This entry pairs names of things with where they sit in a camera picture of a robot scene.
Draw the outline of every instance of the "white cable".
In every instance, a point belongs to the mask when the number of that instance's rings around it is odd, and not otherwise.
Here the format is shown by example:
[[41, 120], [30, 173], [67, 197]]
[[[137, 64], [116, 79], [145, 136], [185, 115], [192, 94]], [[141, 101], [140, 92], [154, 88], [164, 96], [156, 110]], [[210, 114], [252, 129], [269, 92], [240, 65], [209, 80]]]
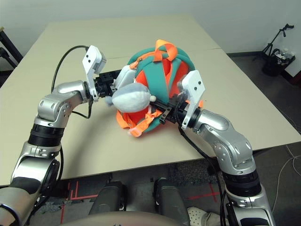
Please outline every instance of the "white cable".
[[301, 177], [301, 173], [298, 172], [298, 170], [295, 167], [295, 160], [298, 158], [297, 156], [294, 156], [293, 153], [291, 152], [290, 148], [286, 145], [287, 150], [289, 151], [289, 153], [291, 154], [291, 156], [293, 157], [293, 169], [295, 170], [295, 172], [297, 174], [299, 174], [299, 176]]
[[278, 175], [278, 181], [277, 181], [277, 191], [276, 191], [276, 197], [275, 197], [275, 201], [274, 201], [274, 204], [273, 204], [273, 208], [272, 208], [272, 213], [274, 212], [274, 209], [275, 209], [275, 206], [276, 206], [276, 202], [277, 202], [277, 198], [278, 198], [278, 189], [279, 189], [279, 180], [280, 180], [280, 175], [281, 175], [281, 172], [282, 170], [284, 169], [284, 167], [287, 165], [287, 163], [292, 160], [293, 158], [290, 158], [289, 160], [287, 160], [283, 167], [281, 168], [280, 172], [279, 172], [279, 175]]
[[277, 202], [277, 198], [278, 198], [278, 191], [279, 191], [279, 181], [280, 181], [280, 175], [282, 173], [282, 170], [284, 169], [284, 167], [287, 165], [287, 163], [290, 161], [290, 160], [293, 160], [293, 168], [294, 170], [296, 171], [297, 174], [299, 174], [301, 176], [301, 174], [297, 171], [297, 169], [295, 168], [295, 165], [294, 165], [294, 160], [297, 159], [297, 158], [300, 158], [301, 155], [297, 155], [297, 156], [294, 156], [293, 153], [291, 152], [291, 150], [289, 149], [289, 147], [286, 145], [287, 147], [287, 150], [289, 151], [290, 155], [292, 156], [292, 158], [288, 159], [284, 165], [282, 166], [280, 172], [279, 172], [279, 175], [278, 175], [278, 181], [277, 181], [277, 191], [276, 191], [276, 197], [275, 197], [275, 201], [274, 201], [274, 204], [273, 204], [273, 208], [272, 208], [272, 212], [274, 212], [274, 209], [275, 209], [275, 206], [276, 206], [276, 202]]

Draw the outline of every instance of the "black mount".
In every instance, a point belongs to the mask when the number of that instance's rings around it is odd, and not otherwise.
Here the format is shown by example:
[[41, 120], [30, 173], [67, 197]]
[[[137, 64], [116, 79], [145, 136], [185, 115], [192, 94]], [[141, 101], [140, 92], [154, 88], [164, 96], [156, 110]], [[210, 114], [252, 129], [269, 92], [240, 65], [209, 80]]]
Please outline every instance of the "black mount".
[[257, 58], [259, 57], [262, 57], [262, 58], [266, 58], [265, 56], [265, 53], [269, 50], [269, 54], [268, 54], [268, 57], [271, 56], [271, 52], [272, 52], [272, 49], [273, 49], [273, 42], [275, 41], [275, 39], [278, 37], [278, 35], [283, 32], [283, 37], [286, 37], [286, 33], [285, 33], [285, 30], [286, 29], [293, 29], [294, 28], [294, 25], [289, 25], [289, 24], [286, 24], [283, 28], [279, 29], [278, 33], [276, 34], [276, 36], [274, 37], [274, 39], [272, 40], [271, 43], [268, 43], [268, 45], [260, 52], [260, 54], [258, 54], [254, 59], [256, 60]]
[[100, 97], [112, 96], [115, 88], [113, 87], [114, 79], [116, 79], [121, 70], [105, 72], [99, 74], [99, 77], [94, 79], [96, 91]]

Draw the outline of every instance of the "black cable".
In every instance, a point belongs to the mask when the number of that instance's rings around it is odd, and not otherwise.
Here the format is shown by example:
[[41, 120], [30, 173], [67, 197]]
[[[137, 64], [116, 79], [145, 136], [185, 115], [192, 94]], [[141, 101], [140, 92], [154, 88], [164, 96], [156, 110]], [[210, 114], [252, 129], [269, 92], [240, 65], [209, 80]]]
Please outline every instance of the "black cable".
[[178, 122], [178, 129], [179, 129], [179, 132], [180, 134], [184, 137], [184, 139], [194, 148], [196, 149], [196, 151], [202, 155], [207, 161], [208, 163], [211, 165], [211, 167], [213, 168], [214, 170], [214, 174], [215, 174], [215, 177], [216, 177], [216, 181], [217, 181], [217, 185], [218, 185], [218, 189], [219, 189], [219, 192], [220, 192], [220, 198], [221, 198], [221, 206], [220, 206], [220, 221], [221, 221], [221, 226], [226, 226], [224, 225], [224, 221], [225, 221], [225, 215], [223, 214], [224, 212], [224, 206], [222, 205], [222, 200], [223, 200], [223, 194], [222, 194], [222, 186], [221, 186], [221, 182], [220, 182], [220, 179], [218, 177], [218, 174], [216, 172], [216, 169], [214, 167], [214, 165], [212, 164], [211, 162], [211, 157], [209, 157], [205, 152], [203, 152], [192, 140], [190, 140], [190, 138], [186, 135], [186, 133], [182, 130], [181, 128], [181, 122], [179, 120], [179, 117], [178, 117], [178, 108], [179, 106], [181, 105], [181, 102], [179, 102], [176, 107], [175, 107], [175, 118]]
[[58, 73], [58, 70], [60, 69], [60, 66], [63, 62], [63, 60], [66, 58], [66, 56], [73, 50], [77, 49], [77, 48], [85, 48], [86, 51], [87, 51], [87, 48], [89, 48], [88, 46], [74, 46], [72, 47], [71, 49], [69, 49], [61, 58], [60, 62], [58, 62], [58, 65], [56, 67], [56, 70], [55, 70], [55, 74], [53, 76], [53, 80], [52, 80], [52, 84], [51, 84], [51, 92], [53, 91], [53, 89], [55, 88], [55, 80], [56, 80], [56, 76], [57, 76], [57, 73]]
[[[74, 47], [72, 47], [71, 49], [69, 49], [69, 50], [62, 56], [61, 60], [59, 61], [58, 65], [57, 65], [57, 67], [56, 67], [55, 74], [54, 74], [54, 76], [53, 76], [53, 80], [52, 80], [52, 84], [51, 84], [51, 92], [52, 92], [53, 89], [55, 88], [55, 81], [56, 81], [57, 73], [58, 73], [58, 71], [59, 71], [59, 69], [60, 69], [60, 67], [61, 67], [61, 64], [62, 64], [63, 60], [66, 58], [66, 56], [67, 56], [70, 52], [72, 52], [73, 50], [75, 50], [75, 49], [77, 49], [77, 48], [84, 48], [84, 49], [87, 51], [89, 47], [88, 47], [88, 46], [74, 46]], [[79, 113], [79, 112], [76, 112], [76, 111], [72, 111], [72, 113], [78, 114], [78, 115], [84, 117], [85, 119], [89, 119], [90, 116], [91, 116], [92, 104], [93, 104], [93, 102], [90, 103], [90, 99], [89, 99], [88, 116], [85, 116], [85, 115], [83, 115], [82, 113]]]
[[226, 226], [226, 217], [225, 217], [225, 208], [224, 208], [224, 200], [226, 197], [226, 190], [224, 190], [224, 193], [222, 194], [222, 201], [221, 201], [221, 207], [220, 212], [222, 212], [222, 222], [224, 226]]
[[88, 116], [83, 115], [82, 113], [76, 112], [76, 111], [72, 111], [72, 113], [78, 114], [82, 117], [84, 117], [85, 119], [89, 119], [91, 117], [91, 113], [92, 113], [92, 105], [93, 105], [93, 97], [91, 96], [89, 99], [89, 107], [88, 107]]
[[[56, 180], [55, 186], [52, 188], [52, 190], [58, 185], [58, 183], [60, 182], [61, 178], [62, 178], [62, 174], [63, 174], [63, 168], [64, 168], [64, 154], [63, 154], [63, 148], [61, 147], [60, 149], [60, 156], [61, 156], [61, 167], [60, 167], [60, 172], [58, 175], [58, 178]], [[41, 201], [38, 205], [36, 205], [33, 210], [31, 211], [29, 217], [27, 218], [26, 224], [29, 225], [30, 224], [30, 219], [32, 218], [32, 216], [39, 210], [39, 208], [41, 208], [42, 205], [44, 205], [48, 199], [50, 198], [50, 195], [46, 196], [44, 198], [43, 201]]]

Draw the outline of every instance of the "metal bracket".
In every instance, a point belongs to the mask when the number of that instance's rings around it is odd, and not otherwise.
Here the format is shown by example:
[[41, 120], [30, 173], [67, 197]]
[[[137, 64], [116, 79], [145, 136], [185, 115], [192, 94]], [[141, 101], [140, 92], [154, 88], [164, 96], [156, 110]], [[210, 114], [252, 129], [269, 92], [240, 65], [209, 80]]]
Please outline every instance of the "metal bracket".
[[83, 59], [84, 69], [87, 75], [87, 83], [89, 86], [89, 92], [93, 97], [93, 100], [98, 101], [99, 94], [96, 91], [93, 74], [99, 74], [104, 68], [107, 60], [103, 53], [101, 53], [97, 47], [90, 46]]
[[205, 86], [198, 70], [191, 71], [185, 76], [181, 82], [181, 88], [188, 96], [190, 102], [186, 116], [182, 122], [182, 129], [186, 129], [205, 91]]
[[159, 119], [161, 124], [165, 124], [166, 117], [168, 116], [169, 113], [170, 113], [170, 108], [167, 108]]

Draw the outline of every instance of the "orange strap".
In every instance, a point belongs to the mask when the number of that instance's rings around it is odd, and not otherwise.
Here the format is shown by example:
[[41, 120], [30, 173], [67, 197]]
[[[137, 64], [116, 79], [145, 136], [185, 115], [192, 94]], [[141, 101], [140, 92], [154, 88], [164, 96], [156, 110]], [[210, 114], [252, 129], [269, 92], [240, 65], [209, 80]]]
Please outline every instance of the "orange strap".
[[[165, 51], [161, 51], [161, 50], [159, 50], [159, 52], [160, 52], [160, 54], [166, 53]], [[130, 69], [136, 69], [141, 60], [145, 60], [148, 56], [152, 56], [154, 54], [155, 54], [155, 51], [148, 52], [148, 53], [141, 55], [140, 57], [137, 58], [136, 61], [134, 61], [133, 63], [130, 64]]]
[[116, 119], [121, 128], [130, 128], [129, 134], [134, 137], [139, 137], [149, 127], [151, 122], [161, 114], [162, 112], [159, 110], [156, 110], [154, 113], [147, 112], [145, 119], [138, 125], [135, 125], [127, 113], [124, 113], [122, 116], [121, 112], [117, 110]]
[[178, 54], [178, 49], [176, 48], [176, 46], [168, 41], [162, 40], [162, 39], [158, 39], [156, 41], [156, 46], [155, 46], [155, 55], [154, 55], [154, 62], [156, 61], [161, 61], [162, 60], [162, 53], [159, 50], [159, 47], [161, 46], [165, 46], [166, 48], [166, 52], [168, 53], [168, 57], [167, 59], [169, 61], [173, 61], [177, 54]]

